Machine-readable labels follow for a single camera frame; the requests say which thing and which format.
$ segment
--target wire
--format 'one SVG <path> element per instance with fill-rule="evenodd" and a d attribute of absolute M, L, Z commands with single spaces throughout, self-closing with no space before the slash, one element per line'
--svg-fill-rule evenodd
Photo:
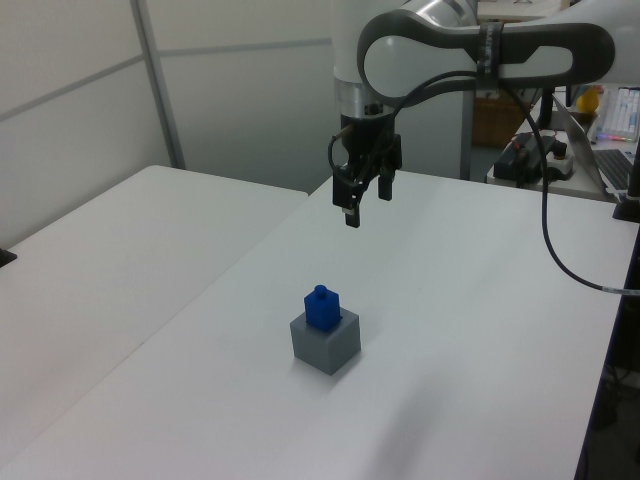
<path fill-rule="evenodd" d="M 331 169 L 344 183 L 351 186 L 360 185 L 363 182 L 365 176 L 367 175 L 367 172 L 371 168 L 371 164 L 373 163 L 375 157 L 377 156 L 380 150 L 380 146 L 382 145 L 382 142 L 384 140 L 384 133 L 386 133 L 387 130 L 393 127 L 395 118 L 398 116 L 400 111 L 409 104 L 409 102 L 414 100 L 419 94 L 422 94 L 420 99 L 420 103 L 421 103 L 435 96 L 441 95 L 443 93 L 464 91 L 464 90 L 474 90 L 476 87 L 475 80 L 449 80 L 447 82 L 442 82 L 442 80 L 446 80 L 448 78 L 453 78 L 453 77 L 475 78 L 476 76 L 477 76 L 476 72 L 465 71 L 465 70 L 458 70 L 458 71 L 443 73 L 429 80 L 426 80 L 425 82 L 422 82 L 416 88 L 411 90 L 411 92 L 409 92 L 405 97 L 402 98 L 402 100 L 400 100 L 400 102 L 394 108 L 393 112 L 389 115 L 389 118 L 387 119 L 384 126 L 382 127 L 382 130 L 378 134 L 378 138 L 376 139 L 376 142 L 374 143 L 374 146 L 371 149 L 371 153 L 368 155 L 367 162 L 365 163 L 362 171 L 356 177 L 355 180 L 351 180 L 345 177 L 345 175 L 340 170 L 340 168 L 337 167 L 333 162 L 333 146 L 335 142 L 338 140 L 338 138 L 342 136 L 345 130 L 343 129 L 337 135 L 332 136 L 331 141 L 329 142 L 329 149 L 328 149 L 329 165 L 331 165 Z M 551 258 L 553 258 L 556 265 L 558 265 L 560 270 L 562 270 L 566 275 L 568 275 L 573 280 L 575 280 L 578 283 L 581 283 L 586 287 L 592 288 L 594 290 L 599 290 L 605 293 L 613 293 L 613 294 L 629 296 L 629 297 L 640 297 L 640 290 L 605 287 L 602 285 L 598 285 L 597 283 L 590 282 L 589 280 L 585 280 L 584 278 L 573 273 L 564 263 L 562 263 L 562 261 L 556 254 L 556 251 L 553 248 L 553 245 L 551 244 L 551 238 L 549 237 L 549 228 L 548 228 L 548 221 L 547 221 L 548 200 L 549 200 L 548 199 L 549 169 L 547 166 L 547 155 L 545 153 L 544 145 L 542 143 L 542 137 L 540 136 L 540 130 L 538 129 L 536 122 L 531 117 L 531 113 L 525 106 L 524 102 L 517 95 L 517 93 L 514 92 L 511 86 L 504 80 L 500 80 L 499 85 L 516 102 L 516 104 L 520 108 L 520 111 L 523 113 L 523 115 L 527 119 L 527 122 L 529 123 L 529 126 L 531 127 L 533 135 L 536 139 L 538 150 L 540 151 L 540 158 L 542 160 L 542 235 L 544 237 L 544 243 L 547 246 L 547 250 L 549 251 Z"/>
<path fill-rule="evenodd" d="M 396 105 L 393 111 L 389 114 L 387 121 L 383 125 L 380 133 L 378 134 L 378 138 L 371 149 L 371 153 L 368 155 L 367 161 L 362 168 L 360 174 L 356 177 L 355 180 L 351 180 L 347 178 L 344 173 L 340 170 L 340 167 L 337 167 L 333 161 L 333 146 L 335 142 L 340 138 L 342 132 L 337 135 L 331 137 L 331 141 L 329 142 L 329 151 L 328 151 L 328 159 L 329 165 L 333 172 L 340 177 L 340 179 L 351 186 L 357 186 L 362 183 L 364 177 L 367 175 L 369 169 L 371 168 L 371 164 L 375 160 L 376 156 L 380 153 L 380 147 L 382 146 L 382 142 L 384 141 L 385 133 L 393 128 L 394 121 L 400 111 L 405 108 L 411 101 L 413 101 L 418 95 L 422 94 L 420 101 L 424 102 L 433 97 L 441 95 L 443 93 L 450 92 L 461 92 L 465 90 L 474 90 L 475 89 L 475 81 L 474 80 L 449 80 L 447 82 L 442 82 L 442 80 L 446 80 L 448 78 L 453 77 L 468 77 L 474 78 L 477 76 L 477 73 L 474 71 L 467 70 L 459 70 L 448 73 L 443 73 L 441 75 L 437 75 L 425 82 L 422 82 L 416 88 L 411 90 L 405 97 L 403 97 L 400 102 Z"/>
<path fill-rule="evenodd" d="M 547 155 L 544 150 L 544 145 L 542 144 L 542 137 L 540 136 L 540 130 L 536 125 L 536 122 L 531 117 L 531 113 L 522 102 L 520 97 L 513 91 L 513 89 L 509 86 L 509 84 L 505 81 L 500 81 L 500 87 L 505 90 L 509 96 L 518 104 L 518 107 L 524 114 L 531 127 L 533 135 L 536 139 L 536 144 L 538 146 L 538 150 L 540 151 L 540 158 L 542 159 L 542 235 L 544 237 L 544 243 L 547 246 L 547 250 L 551 254 L 551 258 L 553 258 L 556 265 L 560 267 L 564 273 L 566 273 L 569 277 L 573 278 L 576 282 L 581 283 L 589 288 L 593 288 L 595 290 L 600 290 L 605 293 L 615 293 L 623 296 L 629 297 L 640 297 L 640 290 L 630 290 L 626 288 L 613 288 L 613 287 L 604 287 L 602 285 L 598 285 L 597 283 L 590 282 L 585 280 L 584 278 L 573 273 L 567 266 L 562 263 L 558 255 L 556 254 L 553 245 L 551 244 L 551 239 L 549 237 L 549 228 L 547 225 L 547 211 L 548 211 L 548 201 L 549 201 L 549 169 L 547 167 Z"/>

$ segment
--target wall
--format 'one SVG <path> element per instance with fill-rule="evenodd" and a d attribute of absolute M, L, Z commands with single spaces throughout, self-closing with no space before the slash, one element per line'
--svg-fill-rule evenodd
<path fill-rule="evenodd" d="M 3 248 L 170 158 L 306 192 L 329 177 L 330 0 L 0 0 L 0 11 Z M 467 178 L 463 111 L 469 98 L 449 94 L 402 112 L 404 169 Z"/>
<path fill-rule="evenodd" d="M 0 245 L 168 165 L 129 0 L 0 0 Z"/>
<path fill-rule="evenodd" d="M 329 177 L 329 0 L 143 4 L 189 170 L 307 192 Z M 468 175 L 462 111 L 450 94 L 400 115 L 406 170 Z"/>

